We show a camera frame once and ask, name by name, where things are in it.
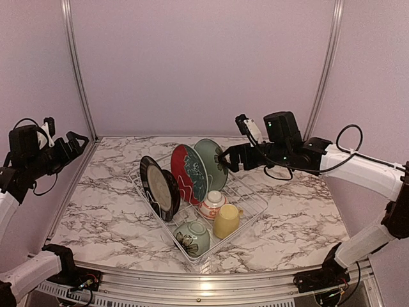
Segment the pink wall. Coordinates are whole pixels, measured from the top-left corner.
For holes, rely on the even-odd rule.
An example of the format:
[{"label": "pink wall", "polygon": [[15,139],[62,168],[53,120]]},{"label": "pink wall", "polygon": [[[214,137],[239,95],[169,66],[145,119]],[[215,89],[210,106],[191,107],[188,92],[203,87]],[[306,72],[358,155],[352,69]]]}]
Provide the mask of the pink wall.
[{"label": "pink wall", "polygon": [[[314,135],[335,139],[349,123],[364,130],[362,152],[388,161],[409,159],[409,1],[346,1],[341,38]],[[356,146],[351,134],[343,145]],[[351,235],[387,203],[355,186],[328,185]],[[371,257],[386,307],[408,306],[409,239]]]},{"label": "pink wall", "polygon": [[[0,163],[9,149],[8,132],[23,117],[56,120],[57,136],[87,134],[75,87],[60,1],[0,1]],[[38,251],[80,160],[64,169],[42,197],[29,192],[0,246],[0,272]],[[54,182],[39,180],[45,191]]]},{"label": "pink wall", "polygon": [[304,130],[329,0],[72,1],[100,135],[235,135],[235,116],[291,109]]}]

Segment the plate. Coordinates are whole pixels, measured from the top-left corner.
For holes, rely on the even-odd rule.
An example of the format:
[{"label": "plate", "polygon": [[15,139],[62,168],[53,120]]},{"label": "plate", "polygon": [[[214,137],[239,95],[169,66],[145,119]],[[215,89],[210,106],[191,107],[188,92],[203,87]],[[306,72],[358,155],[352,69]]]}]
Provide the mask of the plate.
[{"label": "plate", "polygon": [[205,200],[209,186],[207,172],[200,155],[192,147],[181,144],[173,150],[171,171],[184,200],[192,205]]},{"label": "plate", "polygon": [[220,191],[228,181],[228,168],[219,163],[217,157],[223,154],[223,149],[211,139],[201,139],[194,145],[194,150],[202,158],[209,176],[209,191]]},{"label": "plate", "polygon": [[171,195],[172,195],[172,205],[173,205],[173,215],[175,215],[180,207],[180,190],[179,190],[179,186],[178,183],[176,182],[176,179],[174,178],[174,176],[172,175],[172,173],[170,171],[168,171],[167,169],[163,169],[162,170],[166,181],[167,181],[167,185],[169,186],[169,189],[171,191]]},{"label": "plate", "polygon": [[162,169],[155,160],[145,155],[141,159],[139,171],[143,189],[152,208],[164,221],[171,221],[173,218],[171,190]]}]

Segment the yellow cup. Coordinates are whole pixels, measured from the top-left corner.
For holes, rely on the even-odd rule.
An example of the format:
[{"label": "yellow cup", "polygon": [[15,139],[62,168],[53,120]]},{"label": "yellow cup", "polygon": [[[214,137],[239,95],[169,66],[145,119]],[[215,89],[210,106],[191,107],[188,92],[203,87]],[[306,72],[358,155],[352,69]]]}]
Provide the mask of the yellow cup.
[{"label": "yellow cup", "polygon": [[242,210],[237,209],[236,206],[230,203],[221,206],[213,224],[215,236],[224,239],[236,231],[240,224],[240,214],[242,213]]}]

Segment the wire rack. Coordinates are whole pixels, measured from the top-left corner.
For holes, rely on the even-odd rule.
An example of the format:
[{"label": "wire rack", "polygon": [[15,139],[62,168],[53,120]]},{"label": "wire rack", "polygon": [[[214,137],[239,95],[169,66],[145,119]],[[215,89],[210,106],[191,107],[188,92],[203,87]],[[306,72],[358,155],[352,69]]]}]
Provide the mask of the wire rack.
[{"label": "wire rack", "polygon": [[[157,159],[156,162],[162,169],[168,169],[170,171],[171,156],[171,154],[165,155]],[[186,259],[192,265],[203,264],[210,255],[214,254],[233,238],[239,236],[246,228],[253,225],[268,207],[268,203],[264,198],[262,198],[256,191],[251,189],[251,187],[249,187],[247,184],[242,182],[239,178],[234,176],[234,174],[229,172],[228,180],[223,190],[221,190],[221,193],[227,197],[228,203],[231,203],[239,209],[242,209],[243,214],[240,216],[239,228],[225,239],[219,239],[213,234],[213,221],[206,219],[200,213],[198,206],[185,201],[186,199],[192,199],[191,190],[188,198],[184,197],[185,192],[181,190],[181,196],[183,197],[181,198],[179,211],[173,216],[172,221],[165,222],[155,213],[154,209],[152,208],[151,202],[155,202],[153,201],[152,196],[149,193],[145,193],[143,189],[141,176],[139,174],[139,166],[134,168],[129,173],[129,178],[134,184],[136,191],[150,208],[150,210],[154,213],[154,216],[158,219],[165,232],[179,247],[180,251],[185,255]],[[178,177],[176,180],[179,186],[183,185],[186,187],[181,177]],[[210,186],[213,180],[211,175],[208,175],[208,180]],[[173,236],[173,232],[177,227],[179,227],[183,223],[190,221],[201,222],[207,228],[210,234],[210,249],[198,257],[189,256]]]}]

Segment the marble tabletop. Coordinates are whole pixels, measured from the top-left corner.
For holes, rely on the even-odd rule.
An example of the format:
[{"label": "marble tabletop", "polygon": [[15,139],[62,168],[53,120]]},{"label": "marble tabletop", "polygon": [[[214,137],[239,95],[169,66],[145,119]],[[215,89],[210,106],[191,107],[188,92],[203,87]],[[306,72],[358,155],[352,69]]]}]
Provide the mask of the marble tabletop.
[{"label": "marble tabletop", "polygon": [[[268,201],[260,219],[192,266],[138,195],[128,174],[144,155],[169,154],[197,137],[103,138],[86,168],[52,243],[72,249],[82,262],[126,269],[203,274],[263,272],[322,263],[348,234],[324,181],[295,172],[291,181],[268,178],[263,168],[236,175]],[[244,138],[212,138],[222,147]],[[276,177],[286,169],[270,170]]]}]

